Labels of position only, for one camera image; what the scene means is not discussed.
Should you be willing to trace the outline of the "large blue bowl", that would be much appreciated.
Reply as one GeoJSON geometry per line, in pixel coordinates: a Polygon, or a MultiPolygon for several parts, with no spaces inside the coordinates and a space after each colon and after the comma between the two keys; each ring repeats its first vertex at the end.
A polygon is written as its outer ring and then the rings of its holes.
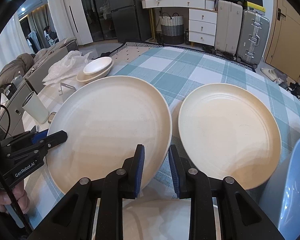
{"type": "Polygon", "coordinates": [[[300,237],[300,139],[268,180],[259,206],[284,239],[300,237]]]}

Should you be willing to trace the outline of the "large cream plate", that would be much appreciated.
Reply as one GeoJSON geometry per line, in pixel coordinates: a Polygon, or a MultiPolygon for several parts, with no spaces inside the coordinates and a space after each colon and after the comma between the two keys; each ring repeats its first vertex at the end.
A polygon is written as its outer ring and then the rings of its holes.
{"type": "Polygon", "coordinates": [[[74,92],[57,111],[49,133],[67,133],[46,163],[59,190],[67,193],[81,178],[104,178],[121,168],[140,144],[145,148],[142,186],[161,167],[172,136],[172,118],[162,94],[131,76],[110,76],[74,92]]]}

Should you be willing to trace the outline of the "cream ridged plate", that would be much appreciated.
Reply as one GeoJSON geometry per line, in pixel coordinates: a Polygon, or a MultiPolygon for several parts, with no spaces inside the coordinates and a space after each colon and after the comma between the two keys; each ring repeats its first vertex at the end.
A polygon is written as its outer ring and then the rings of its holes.
{"type": "Polygon", "coordinates": [[[281,154],[281,134],[268,107],[249,91],[211,83],[192,91],[178,116],[182,145],[207,176],[234,178],[246,190],[265,183],[281,154]]]}

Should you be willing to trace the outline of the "cream bowl under white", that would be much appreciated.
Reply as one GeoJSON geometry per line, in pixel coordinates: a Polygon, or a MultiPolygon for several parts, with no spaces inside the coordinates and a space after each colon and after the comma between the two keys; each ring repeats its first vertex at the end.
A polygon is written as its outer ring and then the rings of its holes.
{"type": "Polygon", "coordinates": [[[83,69],[82,69],[77,74],[76,81],[79,82],[79,83],[87,84],[87,83],[93,82],[95,80],[104,78],[110,73],[110,71],[113,67],[113,64],[114,64],[114,62],[112,62],[105,70],[102,70],[99,74],[98,73],[96,73],[96,74],[84,74],[83,69]]]}

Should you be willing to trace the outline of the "grey sofa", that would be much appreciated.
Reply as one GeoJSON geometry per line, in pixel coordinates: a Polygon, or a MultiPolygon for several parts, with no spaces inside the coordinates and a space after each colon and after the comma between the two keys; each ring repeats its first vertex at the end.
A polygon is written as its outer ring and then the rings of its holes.
{"type": "Polygon", "coordinates": [[[20,54],[1,70],[0,88],[6,88],[15,77],[21,75],[32,90],[39,93],[44,88],[43,79],[48,75],[50,67],[72,50],[78,50],[75,37],[65,38],[36,54],[20,54]]]}

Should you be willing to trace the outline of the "white plastic bag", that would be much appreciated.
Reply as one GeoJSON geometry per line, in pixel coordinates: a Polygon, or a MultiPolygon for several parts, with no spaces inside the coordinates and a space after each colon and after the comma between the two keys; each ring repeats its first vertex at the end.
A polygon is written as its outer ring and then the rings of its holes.
{"type": "Polygon", "coordinates": [[[91,61],[91,54],[94,53],[95,51],[89,51],[83,55],[78,50],[68,52],[65,57],[49,68],[47,76],[42,80],[43,85],[53,85],[76,76],[91,61]]]}

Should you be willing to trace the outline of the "small white bowl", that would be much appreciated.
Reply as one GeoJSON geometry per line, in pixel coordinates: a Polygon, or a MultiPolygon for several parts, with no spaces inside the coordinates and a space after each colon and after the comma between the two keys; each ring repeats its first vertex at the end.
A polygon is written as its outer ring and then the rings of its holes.
{"type": "Polygon", "coordinates": [[[111,57],[99,57],[88,63],[83,69],[85,75],[92,75],[98,73],[112,64],[113,60],[111,57]]]}

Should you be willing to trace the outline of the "dotted beige rug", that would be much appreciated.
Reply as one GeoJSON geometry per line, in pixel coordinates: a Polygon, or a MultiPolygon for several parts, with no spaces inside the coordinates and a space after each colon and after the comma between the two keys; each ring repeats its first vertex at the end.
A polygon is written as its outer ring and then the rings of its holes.
{"type": "Polygon", "coordinates": [[[109,55],[115,64],[130,63],[143,53],[154,48],[162,48],[161,45],[151,42],[126,41],[109,55]]]}

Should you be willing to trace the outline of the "dark refrigerator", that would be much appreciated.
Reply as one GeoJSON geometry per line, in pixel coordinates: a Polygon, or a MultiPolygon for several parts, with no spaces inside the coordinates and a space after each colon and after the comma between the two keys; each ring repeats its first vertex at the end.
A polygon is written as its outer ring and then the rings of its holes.
{"type": "Polygon", "coordinates": [[[117,40],[145,41],[151,37],[149,12],[141,0],[109,0],[117,40]]]}

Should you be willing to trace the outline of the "teal checked tablecloth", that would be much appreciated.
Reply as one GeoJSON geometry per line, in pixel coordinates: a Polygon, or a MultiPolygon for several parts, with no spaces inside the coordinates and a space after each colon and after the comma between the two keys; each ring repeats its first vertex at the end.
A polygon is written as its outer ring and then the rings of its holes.
{"type": "MultiPolygon", "coordinates": [[[[210,83],[229,83],[242,87],[259,98],[276,119],[282,148],[279,165],[290,156],[294,145],[300,139],[300,100],[290,92],[271,82],[263,75],[235,63],[179,48],[141,47],[136,59],[115,63],[109,75],[127,75],[143,79],[154,85],[164,96],[172,113],[173,133],[171,144],[175,144],[179,154],[186,152],[179,138],[177,128],[178,113],[181,103],[194,89],[210,83]]],[[[50,111],[58,111],[63,104],[59,95],[60,85],[45,86],[38,96],[50,111]]],[[[27,213],[30,223],[35,228],[51,209],[64,196],[53,182],[47,165],[38,169],[26,179],[26,192],[30,198],[30,210],[27,213]]],[[[136,200],[141,203],[163,204],[162,199],[178,208],[175,220],[167,223],[161,219],[162,228],[172,230],[174,235],[160,233],[150,239],[188,239],[190,222],[190,200],[176,200],[168,157],[151,182],[141,192],[145,195],[136,200]]]]}

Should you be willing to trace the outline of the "woven laundry basket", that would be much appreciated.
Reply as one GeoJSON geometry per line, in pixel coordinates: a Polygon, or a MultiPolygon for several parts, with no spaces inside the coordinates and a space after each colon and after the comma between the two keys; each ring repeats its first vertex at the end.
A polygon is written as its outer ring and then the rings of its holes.
{"type": "Polygon", "coordinates": [[[172,16],[166,12],[159,16],[164,44],[179,45],[184,42],[184,18],[178,13],[172,16]]]}

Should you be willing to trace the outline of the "wooden door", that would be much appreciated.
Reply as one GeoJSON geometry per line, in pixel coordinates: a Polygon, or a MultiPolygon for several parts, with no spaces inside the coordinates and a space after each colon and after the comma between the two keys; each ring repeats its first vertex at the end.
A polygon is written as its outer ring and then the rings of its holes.
{"type": "Polygon", "coordinates": [[[300,15],[287,0],[274,0],[265,61],[300,81],[300,15]]]}

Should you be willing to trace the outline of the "silver suitcase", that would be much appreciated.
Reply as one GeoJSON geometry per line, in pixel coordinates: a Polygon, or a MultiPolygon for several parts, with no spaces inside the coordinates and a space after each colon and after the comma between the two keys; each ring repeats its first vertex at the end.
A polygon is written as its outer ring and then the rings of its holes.
{"type": "Polygon", "coordinates": [[[270,28],[269,20],[248,9],[243,10],[242,26],[236,51],[237,62],[256,69],[261,62],[270,28]]]}

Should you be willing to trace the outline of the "white drawer dresser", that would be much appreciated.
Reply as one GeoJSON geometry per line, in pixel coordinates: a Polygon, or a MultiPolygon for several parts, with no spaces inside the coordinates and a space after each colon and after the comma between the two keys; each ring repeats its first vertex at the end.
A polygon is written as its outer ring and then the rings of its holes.
{"type": "Polygon", "coordinates": [[[141,0],[144,9],[186,8],[189,10],[189,41],[214,46],[217,27],[214,0],[141,0]]]}

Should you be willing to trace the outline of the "beige suitcase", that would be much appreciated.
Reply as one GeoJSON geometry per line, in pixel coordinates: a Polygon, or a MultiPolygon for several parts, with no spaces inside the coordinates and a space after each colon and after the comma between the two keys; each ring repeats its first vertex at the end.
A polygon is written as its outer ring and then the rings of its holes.
{"type": "Polygon", "coordinates": [[[243,7],[239,4],[219,0],[215,48],[232,56],[236,54],[242,25],[243,7]]]}

